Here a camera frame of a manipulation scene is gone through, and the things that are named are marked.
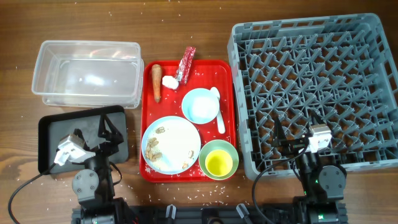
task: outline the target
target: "red tray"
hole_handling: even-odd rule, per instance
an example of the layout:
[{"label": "red tray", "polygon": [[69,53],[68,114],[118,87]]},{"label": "red tray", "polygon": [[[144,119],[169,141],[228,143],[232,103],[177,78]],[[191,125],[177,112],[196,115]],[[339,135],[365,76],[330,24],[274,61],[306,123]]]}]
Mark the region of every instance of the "red tray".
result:
[{"label": "red tray", "polygon": [[[234,97],[232,90],[231,69],[222,60],[194,60],[190,69],[188,82],[180,85],[177,92],[161,87],[161,101],[156,103],[152,87],[152,66],[159,64],[163,75],[175,75],[179,60],[156,61],[148,64],[144,70],[144,86],[142,91],[141,141],[145,130],[150,124],[164,116],[180,116],[185,118],[181,110],[181,102],[185,94],[195,88],[210,89],[215,86],[220,91],[220,109],[225,123],[224,134],[217,129],[216,119],[207,124],[193,124],[199,130],[202,147],[214,139],[222,139],[236,147]],[[200,169],[197,160],[189,170],[177,175],[160,174],[151,169],[145,162],[140,151],[139,169],[141,176],[154,183],[166,182],[206,182],[213,181]]]}]

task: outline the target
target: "clear plastic container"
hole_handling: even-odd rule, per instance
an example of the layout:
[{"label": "clear plastic container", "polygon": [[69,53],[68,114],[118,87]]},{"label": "clear plastic container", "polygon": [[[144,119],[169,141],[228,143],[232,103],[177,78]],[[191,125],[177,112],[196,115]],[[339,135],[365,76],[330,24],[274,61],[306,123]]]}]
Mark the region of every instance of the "clear plastic container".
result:
[{"label": "clear plastic container", "polygon": [[32,92],[46,105],[136,108],[144,62],[134,42],[48,40],[34,70]]}]

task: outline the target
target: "black tray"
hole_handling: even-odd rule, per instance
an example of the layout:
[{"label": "black tray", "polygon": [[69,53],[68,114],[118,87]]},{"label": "black tray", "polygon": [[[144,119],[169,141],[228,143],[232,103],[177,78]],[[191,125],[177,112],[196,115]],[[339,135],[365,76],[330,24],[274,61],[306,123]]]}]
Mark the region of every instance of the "black tray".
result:
[{"label": "black tray", "polygon": [[[46,171],[54,162],[56,150],[61,138],[73,133],[75,128],[81,129],[88,147],[92,148],[103,142],[97,136],[100,115],[106,114],[115,127],[122,133],[124,142],[119,145],[119,152],[110,156],[109,160],[116,163],[125,162],[129,157],[127,145],[126,115],[122,106],[107,106],[91,110],[45,116],[39,121],[39,158],[38,170]],[[69,161],[64,166],[56,165],[50,174],[84,169],[83,165],[72,165]]]}]

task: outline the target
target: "yellow-green bowl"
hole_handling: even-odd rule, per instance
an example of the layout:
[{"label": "yellow-green bowl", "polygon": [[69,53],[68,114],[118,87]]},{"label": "yellow-green bowl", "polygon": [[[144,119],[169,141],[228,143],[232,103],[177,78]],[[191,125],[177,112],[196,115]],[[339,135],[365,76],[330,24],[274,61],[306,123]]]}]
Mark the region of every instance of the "yellow-green bowl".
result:
[{"label": "yellow-green bowl", "polygon": [[[206,157],[207,155],[215,151],[217,149],[222,149],[226,151],[232,158],[232,169],[230,172],[222,177],[217,177],[213,174],[211,174],[207,168],[206,168]],[[208,176],[209,178],[213,180],[225,180],[230,178],[235,172],[236,169],[238,169],[238,164],[239,164],[239,156],[238,152],[236,152],[236,149],[233,145],[231,145],[229,142],[224,141],[224,140],[213,140],[211,142],[208,142],[203,146],[199,153],[199,166],[200,169],[203,171],[203,173]]]}]

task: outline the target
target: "carrot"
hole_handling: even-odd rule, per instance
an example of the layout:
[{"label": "carrot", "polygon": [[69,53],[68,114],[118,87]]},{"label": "carrot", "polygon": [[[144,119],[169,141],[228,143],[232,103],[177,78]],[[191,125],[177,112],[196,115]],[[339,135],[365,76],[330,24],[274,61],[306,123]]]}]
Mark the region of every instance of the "carrot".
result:
[{"label": "carrot", "polygon": [[152,66],[152,85],[154,87],[155,101],[158,103],[160,101],[160,84],[162,82],[162,67],[160,65]]}]

